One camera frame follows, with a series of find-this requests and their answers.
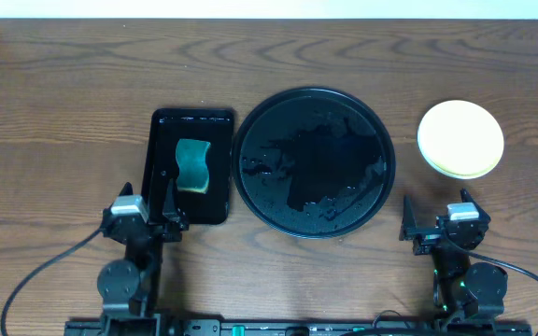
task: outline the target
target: white backdrop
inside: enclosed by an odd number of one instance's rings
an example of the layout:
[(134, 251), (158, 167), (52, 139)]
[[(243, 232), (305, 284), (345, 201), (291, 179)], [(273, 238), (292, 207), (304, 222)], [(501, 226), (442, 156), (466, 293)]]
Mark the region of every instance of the white backdrop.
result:
[(0, 18), (538, 19), (538, 0), (0, 0)]

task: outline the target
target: black round tray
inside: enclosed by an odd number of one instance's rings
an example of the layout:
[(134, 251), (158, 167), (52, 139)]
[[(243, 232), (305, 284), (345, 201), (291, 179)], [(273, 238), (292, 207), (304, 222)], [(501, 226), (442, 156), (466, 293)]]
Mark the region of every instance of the black round tray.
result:
[(353, 231), (386, 201), (395, 175), (375, 112), (340, 91), (281, 92), (244, 120), (232, 153), (235, 185), (270, 226), (304, 238)]

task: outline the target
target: wood grain surface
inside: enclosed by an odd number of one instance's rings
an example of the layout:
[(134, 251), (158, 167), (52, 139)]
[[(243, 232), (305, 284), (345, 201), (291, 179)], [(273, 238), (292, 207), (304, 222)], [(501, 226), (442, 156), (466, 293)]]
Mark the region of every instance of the wood grain surface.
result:
[[(320, 85), (347, 91), (387, 126), (396, 182), (349, 235), (270, 229), (232, 188), (229, 219), (164, 250), (160, 306), (225, 318), (429, 317), (432, 262), (398, 242), (402, 198), (429, 223), (462, 187), (492, 217), (477, 252), (538, 273), (538, 21), (0, 20), (0, 313), (38, 264), (92, 232), (126, 181), (140, 189), (152, 112), (231, 106), (236, 129), (264, 98)], [(446, 99), (502, 125), (499, 166), (471, 181), (421, 158), (417, 126)], [(450, 141), (470, 141), (458, 134)], [(61, 335), (97, 317), (96, 277), (122, 246), (102, 237), (47, 269), (10, 311), (12, 335)], [(538, 329), (538, 284), (509, 272), (503, 319)]]

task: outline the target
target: black cable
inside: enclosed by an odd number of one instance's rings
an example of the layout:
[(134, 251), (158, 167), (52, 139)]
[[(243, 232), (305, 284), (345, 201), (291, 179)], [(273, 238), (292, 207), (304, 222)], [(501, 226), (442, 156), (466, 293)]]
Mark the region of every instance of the black cable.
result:
[(352, 331), (340, 336), (365, 336), (365, 335), (415, 335), (415, 336), (469, 336), (459, 332), (441, 332), (427, 329), (404, 329), (404, 328), (379, 328)]
[(517, 267), (515, 265), (512, 265), (511, 263), (501, 261), (501, 260), (497, 260), (497, 259), (490, 258), (490, 257), (481, 256), (481, 255), (479, 255), (479, 254), (477, 254), (475, 252), (471, 252), (471, 251), (467, 251), (467, 250), (463, 249), (462, 247), (458, 246), (456, 243), (452, 242), (451, 239), (449, 239), (449, 235), (447, 234), (446, 230), (444, 230), (444, 237), (446, 238), (449, 245), (452, 246), (458, 252), (461, 252), (461, 253), (463, 253), (463, 254), (465, 254), (467, 256), (473, 257), (473, 258), (481, 259), (481, 260), (484, 260), (486, 262), (490, 262), (492, 264), (496, 264), (498, 266), (508, 268), (508, 269), (516, 271), (518, 273), (522, 273), (522, 274), (528, 276), (529, 278), (534, 279), (534, 280), (536, 280), (538, 282), (538, 275), (535, 274), (535, 273), (531, 273), (531, 272), (529, 272), (529, 271), (527, 271), (527, 270), (525, 270), (523, 268), (520, 268), (520, 267)]
[(6, 328), (6, 319), (7, 319), (7, 312), (9, 311), (9, 307), (11, 306), (11, 303), (14, 302), (14, 299), (16, 299), (16, 295), (26, 286), (26, 284), (32, 280), (37, 274), (39, 274), (41, 271), (45, 270), (52, 264), (56, 263), (57, 261), (71, 255), (72, 253), (76, 252), (79, 248), (86, 245), (89, 241), (92, 240), (92, 238), (96, 237), (97, 234), (101, 232), (101, 229), (97, 229), (95, 232), (91, 233), (86, 239), (81, 241), (80, 243), (68, 248), (65, 252), (57, 255), (56, 257), (53, 257), (49, 261), (45, 261), (43, 264), (35, 268), (30, 274), (26, 275), (26, 277), (14, 288), (14, 291), (9, 294), (9, 298), (7, 298), (6, 304), (4, 305), (3, 311), (1, 311), (1, 320), (0, 320), (0, 328), (1, 328), (1, 334), (3, 336), (8, 336), (7, 334), (7, 328)]
[[(394, 310), (391, 310), (391, 309), (386, 309), (384, 310), (383, 312), (379, 313), (379, 315), (377, 315), (375, 317), (375, 320), (373, 321), (373, 329), (377, 329), (377, 323), (379, 323), (379, 321), (381, 320), (381, 316), (385, 313), (394, 313), (396, 314), (397, 316), (399, 317), (402, 317), (402, 314), (394, 311)], [(408, 329), (411, 329), (411, 327), (408, 325), (408, 323), (406, 323), (406, 321), (402, 321), (403, 324), (408, 328)]]

